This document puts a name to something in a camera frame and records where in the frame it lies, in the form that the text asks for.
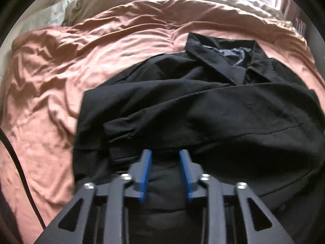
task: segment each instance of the black fabric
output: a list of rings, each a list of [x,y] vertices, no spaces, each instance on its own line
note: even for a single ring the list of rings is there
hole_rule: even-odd
[[[222,182],[248,182],[261,196],[322,166],[324,129],[316,94],[255,41],[189,33],[185,52],[154,56],[85,92],[76,188],[110,181],[151,149],[147,199],[131,212],[131,235],[139,243],[197,243],[180,149]]]

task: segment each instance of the black cable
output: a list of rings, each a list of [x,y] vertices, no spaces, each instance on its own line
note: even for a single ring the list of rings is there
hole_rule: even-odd
[[[38,211],[37,209],[37,206],[33,200],[33,197],[31,196],[31,193],[30,193],[30,190],[29,190],[29,187],[28,187],[28,184],[27,184],[27,180],[26,180],[26,177],[25,177],[25,174],[24,174],[24,171],[22,169],[22,166],[19,162],[19,159],[18,159],[18,156],[14,150],[14,148],[12,147],[9,139],[7,138],[7,136],[5,135],[5,133],[3,132],[3,130],[0,128],[0,140],[2,141],[2,143],[4,144],[5,148],[7,149],[7,151],[9,152],[9,155],[12,159],[12,161],[14,162],[15,166],[16,166],[16,169],[18,171],[18,174],[19,174],[19,177],[22,181],[22,186],[24,187],[24,190],[25,190],[25,193],[27,195],[27,198],[30,202],[30,205],[32,206],[41,226],[43,229],[46,228],[45,226],[45,223],[41,217],[41,214],[40,212]]]

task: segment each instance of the curtain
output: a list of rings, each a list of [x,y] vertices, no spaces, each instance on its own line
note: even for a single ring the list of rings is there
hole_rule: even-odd
[[[295,18],[299,17],[299,6],[292,0],[276,0],[275,7],[283,13],[286,20],[295,22]]]

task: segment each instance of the pink bedsheet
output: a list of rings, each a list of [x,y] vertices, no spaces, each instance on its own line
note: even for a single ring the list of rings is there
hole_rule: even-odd
[[[184,50],[188,32],[257,40],[269,57],[289,66],[325,108],[325,83],[305,40],[286,22],[199,0],[136,1],[74,27],[44,27],[18,37],[5,76],[2,129],[23,166],[48,224],[72,197],[72,145],[85,90],[134,63]],[[42,232],[17,171],[0,146],[2,191],[24,243]]]

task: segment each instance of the metal bolt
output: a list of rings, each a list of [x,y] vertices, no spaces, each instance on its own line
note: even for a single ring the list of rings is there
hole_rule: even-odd
[[[248,184],[246,182],[237,182],[236,187],[238,189],[246,189],[248,187]]]
[[[132,179],[132,175],[131,174],[128,174],[128,173],[123,173],[121,175],[121,179],[122,180],[126,180],[126,181],[131,180]]]
[[[210,175],[203,173],[203,174],[200,175],[200,180],[201,181],[208,181],[208,180],[210,180]]]
[[[92,190],[95,188],[95,184],[93,182],[86,182],[83,187],[87,190]]]

